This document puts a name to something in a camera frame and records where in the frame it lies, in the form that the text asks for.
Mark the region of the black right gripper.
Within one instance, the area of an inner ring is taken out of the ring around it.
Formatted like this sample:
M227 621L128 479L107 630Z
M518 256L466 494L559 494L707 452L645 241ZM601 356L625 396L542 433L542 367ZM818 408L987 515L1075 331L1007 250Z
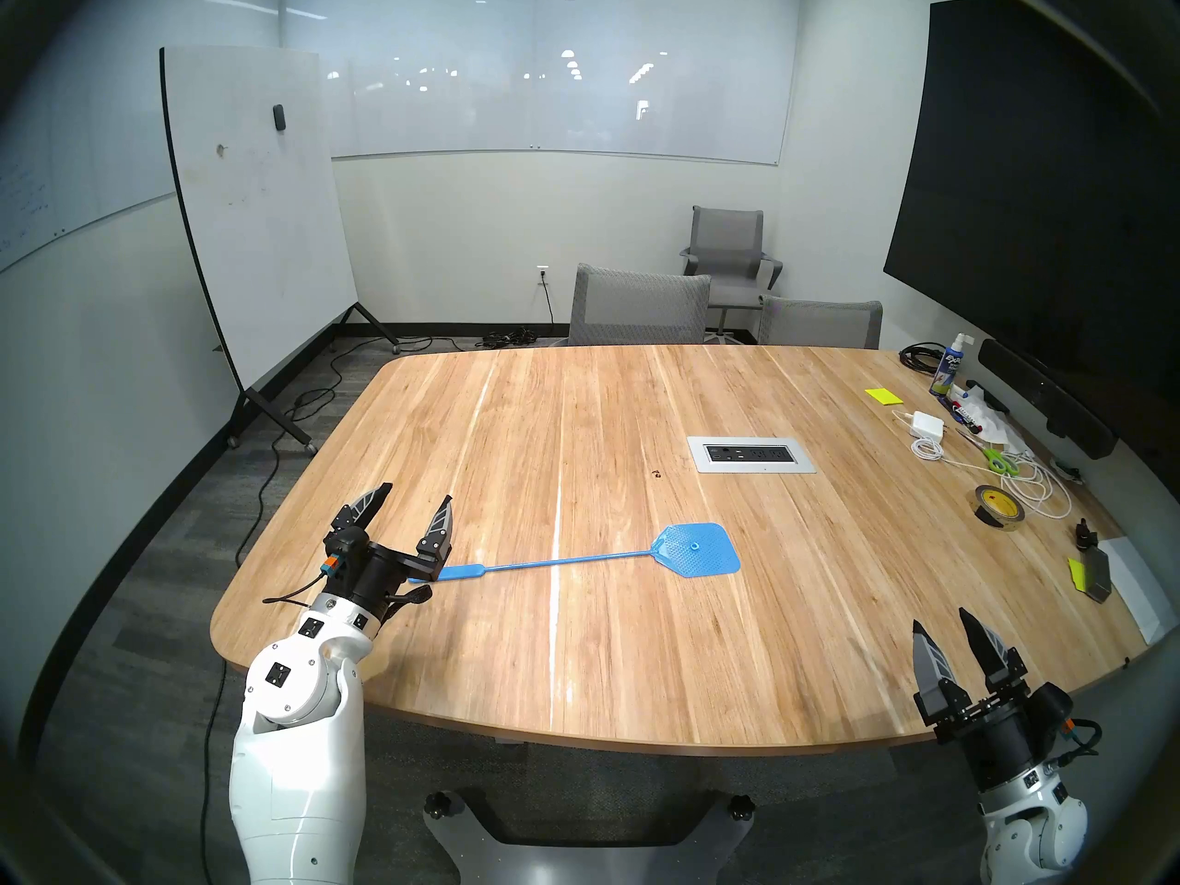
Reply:
M965 608L959 618L989 697L971 703L940 647L917 620L912 623L916 706L938 745L958 745L976 789L986 792L1023 776L1049 754L1049 722L1024 681L1027 667L1015 648Z

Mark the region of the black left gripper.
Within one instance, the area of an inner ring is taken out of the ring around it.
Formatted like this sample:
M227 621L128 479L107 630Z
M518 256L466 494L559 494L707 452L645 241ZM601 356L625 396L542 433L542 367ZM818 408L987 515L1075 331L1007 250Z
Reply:
M345 504L333 519L333 530L366 530L391 491L392 483L382 483ZM369 539L335 539L335 597L372 615L394 615L405 605L424 604L450 557L452 535L453 498L447 494L413 555Z

